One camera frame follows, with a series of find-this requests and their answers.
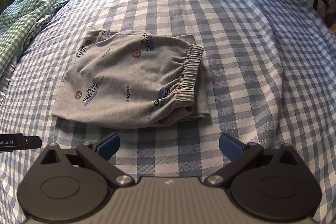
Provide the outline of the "grey printed pants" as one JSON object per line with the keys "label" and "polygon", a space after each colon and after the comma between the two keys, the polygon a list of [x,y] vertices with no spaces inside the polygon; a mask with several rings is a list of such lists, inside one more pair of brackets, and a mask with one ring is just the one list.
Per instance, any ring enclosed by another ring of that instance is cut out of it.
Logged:
{"label": "grey printed pants", "polygon": [[63,76],[52,115],[116,129],[205,118],[202,55],[192,35],[90,27]]}

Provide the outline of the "blue checkered bed sheet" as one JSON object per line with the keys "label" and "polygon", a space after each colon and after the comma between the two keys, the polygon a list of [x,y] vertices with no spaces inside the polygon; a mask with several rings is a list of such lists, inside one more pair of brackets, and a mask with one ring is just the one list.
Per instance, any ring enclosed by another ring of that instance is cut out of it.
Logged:
{"label": "blue checkered bed sheet", "polygon": [[290,143],[335,223],[335,36],[304,0],[70,0],[34,38],[1,104],[1,133],[76,147],[109,130],[55,118],[56,91],[89,26],[191,34],[203,47],[210,116],[121,133],[112,164],[133,177],[206,177],[227,162],[219,137]]}

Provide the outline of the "green checkered duvet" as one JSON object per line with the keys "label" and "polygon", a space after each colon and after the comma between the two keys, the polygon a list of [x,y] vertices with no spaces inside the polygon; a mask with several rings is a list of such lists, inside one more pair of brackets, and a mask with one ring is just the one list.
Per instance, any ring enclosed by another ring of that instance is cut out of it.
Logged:
{"label": "green checkered duvet", "polygon": [[53,17],[60,1],[15,0],[1,13],[1,74],[22,51],[27,38]]}

